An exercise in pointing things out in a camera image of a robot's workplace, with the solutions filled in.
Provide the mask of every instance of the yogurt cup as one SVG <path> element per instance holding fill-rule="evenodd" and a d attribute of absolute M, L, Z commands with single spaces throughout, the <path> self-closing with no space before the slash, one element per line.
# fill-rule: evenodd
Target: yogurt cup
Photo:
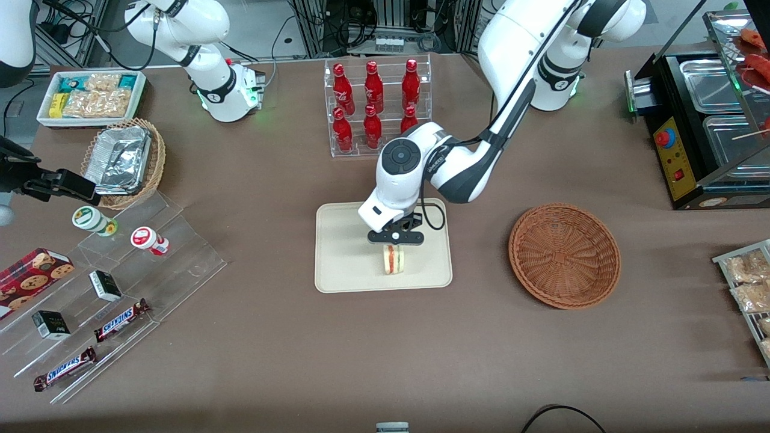
<path fill-rule="evenodd" d="M 93 206 L 81 206 L 72 214 L 72 225 L 101 237 L 112 236 L 118 231 L 118 222 L 104 216 Z"/>
<path fill-rule="evenodd" d="M 169 240 L 149 227 L 140 227 L 131 235 L 131 244 L 140 250 L 148 250 L 156 256 L 169 252 Z"/>

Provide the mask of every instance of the small black box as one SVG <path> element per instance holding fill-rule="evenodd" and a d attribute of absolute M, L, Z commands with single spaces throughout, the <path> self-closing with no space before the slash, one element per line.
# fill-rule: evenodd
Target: small black box
<path fill-rule="evenodd" d="M 95 270 L 89 274 L 91 285 L 96 290 L 96 296 L 109 302 L 117 302 L 122 294 L 118 285 L 115 284 L 115 278 L 103 270 Z"/>
<path fill-rule="evenodd" d="M 64 317 L 56 311 L 36 311 L 32 315 L 32 321 L 38 328 L 40 336 L 49 340 L 64 340 L 69 337 L 69 329 L 64 323 Z"/>

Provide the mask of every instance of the red cookie box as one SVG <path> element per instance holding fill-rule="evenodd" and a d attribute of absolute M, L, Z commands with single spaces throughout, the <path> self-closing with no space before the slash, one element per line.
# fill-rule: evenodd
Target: red cookie box
<path fill-rule="evenodd" d="M 36 248 L 0 272 L 0 320 L 74 269 L 67 256 Z"/>

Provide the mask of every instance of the yellow control panel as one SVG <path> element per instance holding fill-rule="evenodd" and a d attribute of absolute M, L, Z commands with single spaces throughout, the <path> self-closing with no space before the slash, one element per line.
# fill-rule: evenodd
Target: yellow control panel
<path fill-rule="evenodd" d="M 663 126 L 655 131 L 652 138 L 655 140 L 655 148 L 658 149 L 658 155 L 661 157 L 661 165 L 663 166 L 663 173 L 666 175 L 666 183 L 668 190 L 671 191 L 671 197 L 674 200 L 679 200 L 694 190 L 697 183 L 695 182 L 695 175 L 692 174 L 685 148 L 679 139 L 679 130 L 674 118 L 667 120 Z"/>

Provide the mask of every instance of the snickers bar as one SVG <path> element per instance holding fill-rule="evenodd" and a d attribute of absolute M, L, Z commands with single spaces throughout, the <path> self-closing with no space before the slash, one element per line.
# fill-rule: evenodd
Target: snickers bar
<path fill-rule="evenodd" d="M 107 337 L 118 332 L 127 324 L 133 322 L 137 317 L 139 317 L 140 314 L 148 310 L 149 306 L 147 305 L 147 302 L 144 300 L 144 298 L 140 299 L 139 302 L 133 304 L 131 308 L 123 311 L 118 317 L 112 319 L 111 321 L 107 322 L 106 325 L 94 331 L 94 334 L 96 335 L 96 342 L 101 343 L 102 341 L 106 340 Z"/>
<path fill-rule="evenodd" d="M 96 352 L 94 351 L 93 347 L 89 347 L 85 349 L 85 352 L 65 362 L 64 364 L 59 365 L 59 367 L 55 370 L 49 371 L 48 374 L 41 374 L 35 378 L 35 392 L 43 391 L 47 387 L 53 385 L 57 380 L 65 377 L 67 374 L 71 374 L 73 371 L 79 369 L 80 367 L 95 362 Z"/>

